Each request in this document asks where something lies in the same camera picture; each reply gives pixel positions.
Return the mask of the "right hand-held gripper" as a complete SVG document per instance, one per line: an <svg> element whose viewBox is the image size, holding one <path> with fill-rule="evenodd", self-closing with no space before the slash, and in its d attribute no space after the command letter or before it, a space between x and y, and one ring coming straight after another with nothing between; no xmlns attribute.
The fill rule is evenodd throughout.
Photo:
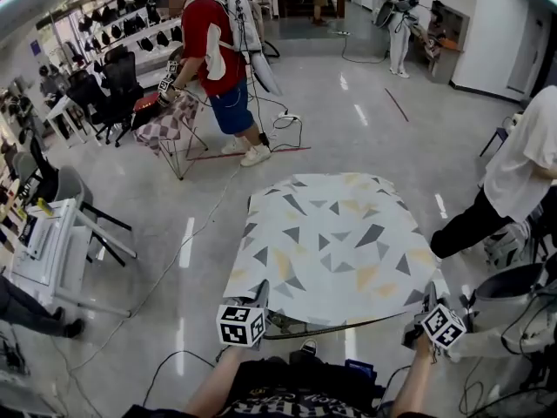
<svg viewBox="0 0 557 418"><path fill-rule="evenodd" d="M449 350L466 334L463 320L453 310L438 304L433 280L426 286L422 306L423 313L415 315L413 321L405 327L402 338L404 347L414 349L415 341L425 334L435 347Z"/></svg>

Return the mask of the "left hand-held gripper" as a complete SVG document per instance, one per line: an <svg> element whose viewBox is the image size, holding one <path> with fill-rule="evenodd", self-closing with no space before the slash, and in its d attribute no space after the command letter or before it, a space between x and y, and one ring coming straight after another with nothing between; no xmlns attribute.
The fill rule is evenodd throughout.
<svg viewBox="0 0 557 418"><path fill-rule="evenodd" d="M225 300L218 308L216 325L221 344L231 347L256 347L266 332L269 280L263 280L256 298L248 303Z"/></svg>

